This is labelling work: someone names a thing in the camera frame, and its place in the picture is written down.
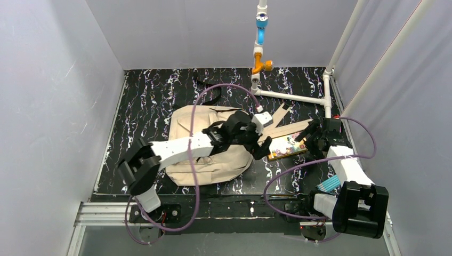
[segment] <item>wire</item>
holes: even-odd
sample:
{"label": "wire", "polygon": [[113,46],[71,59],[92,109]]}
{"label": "wire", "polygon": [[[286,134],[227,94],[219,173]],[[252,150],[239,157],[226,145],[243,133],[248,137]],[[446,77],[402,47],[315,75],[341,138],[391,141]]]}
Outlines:
{"label": "wire", "polygon": [[162,225],[163,225],[163,223],[165,223],[166,215],[167,215],[167,213],[165,213],[165,216],[163,216]]}
{"label": "wire", "polygon": [[265,188],[264,188],[264,195],[263,195],[263,196],[264,196],[264,200],[265,200],[265,203],[266,203],[270,208],[272,208],[274,211],[276,211],[276,212],[278,212],[278,213],[280,213],[280,214],[283,214],[283,215],[286,215],[286,216],[289,216],[289,217],[292,217],[292,218],[308,219],[308,220],[323,220],[323,219],[328,219],[328,217],[326,217],[326,216],[325,216],[325,217],[300,216],[300,215],[296,215],[296,214],[291,214],[291,213],[288,213],[288,212],[284,212],[284,211],[282,211],[282,210],[280,210],[280,209],[274,207],[272,204],[270,204],[270,202],[269,202],[269,200],[268,200],[268,198],[267,198],[267,190],[269,189],[270,185],[271,185],[273,182],[275,182],[277,179],[279,179],[281,176],[283,176],[283,175],[285,175],[285,174],[287,174],[287,173],[289,173],[289,172],[293,172],[293,171],[295,171],[296,169],[299,169],[299,168],[302,168],[302,167],[306,167],[306,166],[313,165],[313,164],[324,163],[324,162],[331,161],[331,160],[338,160],[338,159],[350,158],[350,157],[360,157],[360,158],[366,158],[366,159],[373,158],[373,157],[375,156],[375,154],[377,153],[377,144],[375,143],[375,138],[374,138],[374,136],[372,135],[372,133],[369,131],[369,129],[367,129],[367,127],[366,127],[363,123],[361,123],[360,121],[358,121],[358,120],[356,120],[356,119],[354,119],[354,118],[351,118],[351,117],[340,117],[340,119],[345,119],[345,120],[353,121],[353,122],[359,124],[362,128],[364,128],[364,130],[366,130],[366,132],[369,134],[370,138],[372,139],[372,144],[374,145],[374,151],[372,152],[372,155],[366,156],[366,155],[361,155],[361,154],[353,154],[353,155],[349,155],[349,156],[335,156],[335,157],[330,157],[330,158],[324,158],[324,159],[319,159],[319,160],[315,160],[315,161],[312,161],[312,162],[303,163],[303,164],[294,166],[294,167],[292,167],[292,168],[289,168],[288,170],[286,170],[286,171],[284,171],[284,172],[281,172],[280,174],[276,175],[273,179],[271,179],[271,180],[267,183],[267,185],[265,186]]}
{"label": "wire", "polygon": [[140,241],[140,240],[138,240],[138,239],[132,234],[132,231],[130,230],[130,227],[128,226],[128,220],[127,220],[128,207],[130,206],[130,202],[131,202],[131,201],[132,201],[132,196],[130,196],[130,197],[128,198],[127,205],[126,205],[126,212],[125,212],[125,214],[124,214],[124,224],[126,225],[126,230],[127,230],[128,235],[129,235],[135,242],[137,242],[137,243],[139,243],[139,244],[142,244],[142,245],[150,245],[150,244],[156,243],[157,241],[160,241],[160,239],[161,239],[163,236],[158,237],[156,240],[154,240],[154,241],[152,241],[152,242],[145,242],[145,241]]}
{"label": "wire", "polygon": [[313,227],[321,228],[321,227],[323,227],[325,225],[325,223],[326,223],[326,220],[317,220],[317,224],[315,226],[313,226]]}
{"label": "wire", "polygon": [[[240,85],[236,85],[236,84],[217,84],[217,85],[213,85],[210,86],[208,88],[206,88],[205,90],[203,90],[198,98],[195,101],[195,104],[193,105],[193,109],[191,111],[191,118],[190,118],[190,138],[188,140],[188,149],[187,149],[187,154],[188,154],[188,160],[190,162],[190,167],[191,167],[191,172],[193,174],[193,179],[195,181],[195,210],[193,211],[193,215],[191,216],[190,220],[188,221],[187,224],[185,224],[183,227],[180,228],[167,228],[164,227],[158,223],[156,223],[155,221],[153,221],[147,214],[147,212],[143,209],[143,206],[141,206],[140,202],[138,201],[138,199],[135,198],[136,204],[138,206],[138,208],[140,208],[141,213],[146,217],[146,219],[151,222],[154,226],[156,226],[157,228],[163,230],[163,231],[169,231],[169,232],[179,232],[179,231],[183,231],[185,229],[187,229],[188,227],[190,227],[190,225],[194,222],[196,215],[198,215],[199,212],[199,202],[200,202],[200,192],[199,192],[199,182],[198,182],[198,177],[196,175],[196,169],[195,169],[195,164],[193,162],[193,153],[191,151],[191,137],[193,136],[193,126],[195,124],[195,110],[196,110],[196,105],[198,105],[198,103],[201,100],[201,96],[203,96],[205,93],[207,93],[209,90],[218,88],[218,87],[223,87],[223,86],[230,86],[230,87],[234,87],[237,89],[241,89],[243,91],[245,91],[246,93],[248,93],[248,95],[253,99],[254,103],[256,104],[256,108],[260,107],[260,104],[256,98],[256,96],[254,96],[249,90],[241,87]],[[126,223],[126,229],[127,232],[129,233],[129,235],[139,244],[144,244],[143,242],[140,242],[138,239],[136,239],[135,237],[132,236],[132,233],[127,225],[127,209],[128,206],[130,205],[130,201],[131,198],[129,198],[129,202],[127,203],[127,207],[126,207],[126,213],[125,213],[125,223]]]}

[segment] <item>blue connector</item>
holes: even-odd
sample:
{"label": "blue connector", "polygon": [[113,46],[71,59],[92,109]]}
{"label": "blue connector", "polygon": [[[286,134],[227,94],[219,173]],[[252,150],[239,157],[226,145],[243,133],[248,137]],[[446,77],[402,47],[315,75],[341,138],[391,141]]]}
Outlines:
{"label": "blue connector", "polygon": [[325,180],[324,182],[317,185],[317,188],[323,192],[331,193],[335,188],[339,187],[341,185],[341,182],[339,181],[339,178],[337,175],[334,175],[333,177]]}
{"label": "blue connector", "polygon": [[256,16],[257,43],[264,44],[265,27],[268,24],[268,16],[265,13],[258,13]]}

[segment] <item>gray wall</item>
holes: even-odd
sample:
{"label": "gray wall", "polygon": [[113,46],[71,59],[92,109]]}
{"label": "gray wall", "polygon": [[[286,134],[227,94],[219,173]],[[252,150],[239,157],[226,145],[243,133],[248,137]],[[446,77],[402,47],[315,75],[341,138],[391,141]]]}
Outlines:
{"label": "gray wall", "polygon": [[346,106],[420,0],[369,0],[336,64],[335,77]]}
{"label": "gray wall", "polygon": [[0,2],[1,255],[64,255],[124,79],[84,0]]}
{"label": "gray wall", "polygon": [[[450,255],[452,2],[431,3],[360,103],[349,109],[377,140],[376,157],[362,163],[389,190],[403,255]],[[340,80],[339,86],[346,90],[352,84]],[[357,150],[370,152],[362,129],[352,125],[351,132]]]}
{"label": "gray wall", "polygon": [[[87,0],[123,69],[250,67],[258,0]],[[264,57],[328,65],[357,0],[269,0]]]}

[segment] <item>black strap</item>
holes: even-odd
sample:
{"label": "black strap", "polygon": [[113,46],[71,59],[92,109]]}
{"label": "black strap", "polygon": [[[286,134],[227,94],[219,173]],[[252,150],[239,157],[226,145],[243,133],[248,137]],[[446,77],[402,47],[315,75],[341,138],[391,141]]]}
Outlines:
{"label": "black strap", "polygon": [[[211,86],[213,86],[213,84],[208,84],[208,83],[202,81],[199,78],[198,70],[193,71],[193,80],[196,82],[196,84],[201,85],[203,87],[211,87]],[[215,88],[213,90],[218,91],[218,95],[216,97],[214,97],[212,100],[205,101],[205,102],[201,103],[201,105],[213,106],[214,104],[216,104],[221,99],[221,87],[217,87],[217,88]]]}
{"label": "black strap", "polygon": [[216,121],[216,122],[213,122],[210,126],[209,126],[209,128],[212,128],[212,127],[215,127],[215,126],[219,126],[220,124],[223,124],[223,123],[225,123],[226,121]]}
{"label": "black strap", "polygon": [[241,108],[231,108],[231,109],[224,109],[224,110],[218,110],[218,109],[210,108],[210,110],[213,110],[213,111],[215,111],[217,113],[231,112],[231,111],[245,111],[244,109],[241,109]]}

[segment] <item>backpack strap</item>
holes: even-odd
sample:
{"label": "backpack strap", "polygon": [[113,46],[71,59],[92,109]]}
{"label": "backpack strap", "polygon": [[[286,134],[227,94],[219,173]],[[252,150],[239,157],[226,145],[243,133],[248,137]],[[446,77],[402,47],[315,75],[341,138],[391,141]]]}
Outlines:
{"label": "backpack strap", "polygon": [[267,126],[267,129],[273,129],[278,126],[278,124],[283,120],[284,116],[292,109],[292,107],[286,103],[281,104],[279,108],[271,116],[273,118],[273,123]]}
{"label": "backpack strap", "polygon": [[231,112],[231,111],[245,111],[244,109],[241,109],[241,108],[231,108],[231,109],[224,109],[224,110],[210,108],[210,110],[213,110],[217,113]]}
{"label": "backpack strap", "polygon": [[267,138],[267,136],[270,136],[271,138],[274,139],[284,135],[289,135],[295,132],[303,131],[304,129],[306,129],[306,127],[308,127],[310,121],[312,121],[312,119],[307,119],[293,124],[283,125],[273,129],[267,129],[266,127],[264,128],[262,136],[259,137],[258,142],[263,142]]}
{"label": "backpack strap", "polygon": [[[202,79],[200,79],[199,75],[198,75],[198,70],[194,70],[193,71],[193,80],[195,81],[195,83],[197,85],[200,85],[200,86],[203,86],[203,87],[211,87],[211,86],[214,85],[214,84],[211,84],[211,83],[206,83]],[[215,88],[213,90],[214,91],[218,91],[218,93],[217,93],[218,95],[216,97],[214,97],[212,100],[208,100],[208,101],[205,101],[205,102],[201,103],[201,105],[213,106],[221,99],[221,94],[222,94],[221,87],[217,87],[217,88]]]}

